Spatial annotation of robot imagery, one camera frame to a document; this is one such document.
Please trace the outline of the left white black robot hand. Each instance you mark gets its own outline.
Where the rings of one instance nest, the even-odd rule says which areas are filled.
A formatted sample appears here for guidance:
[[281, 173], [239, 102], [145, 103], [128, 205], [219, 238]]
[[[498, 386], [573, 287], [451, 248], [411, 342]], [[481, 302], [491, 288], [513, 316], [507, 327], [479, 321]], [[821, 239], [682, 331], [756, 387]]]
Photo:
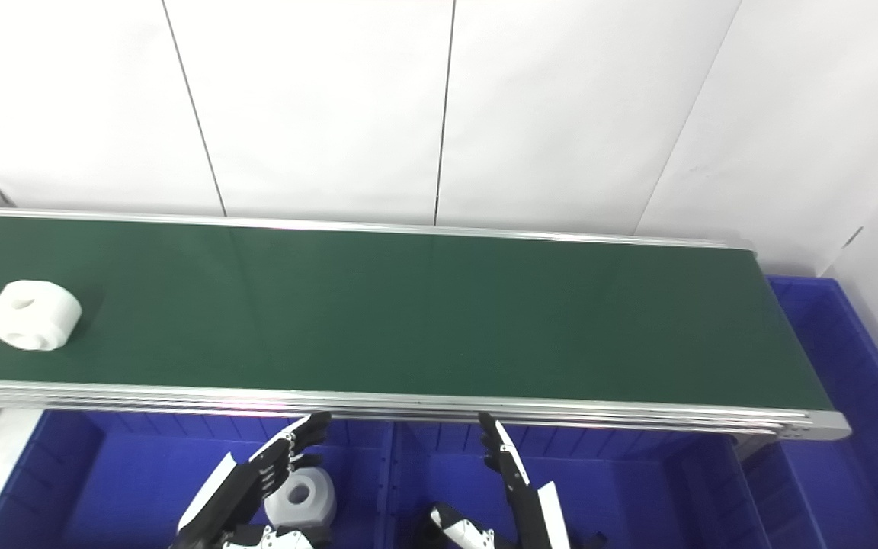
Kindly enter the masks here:
[[328, 411], [306, 415], [282, 428], [247, 461], [224, 456], [182, 515], [171, 548], [328, 547], [328, 527], [272, 527], [251, 520], [291, 473], [322, 463], [322, 455], [306, 449], [326, 440], [331, 420]]

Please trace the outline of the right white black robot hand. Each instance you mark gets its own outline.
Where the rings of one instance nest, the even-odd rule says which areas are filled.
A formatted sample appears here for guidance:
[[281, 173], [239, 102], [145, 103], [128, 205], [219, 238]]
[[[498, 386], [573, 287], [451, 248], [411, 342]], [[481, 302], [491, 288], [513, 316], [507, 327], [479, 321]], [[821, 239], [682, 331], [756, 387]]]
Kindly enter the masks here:
[[445, 502], [436, 502], [419, 521], [415, 548], [571, 548], [572, 543], [557, 493], [549, 482], [537, 489], [530, 483], [519, 452], [501, 421], [481, 411], [478, 420], [485, 448], [484, 463], [501, 477], [514, 520], [515, 541], [485, 528]]

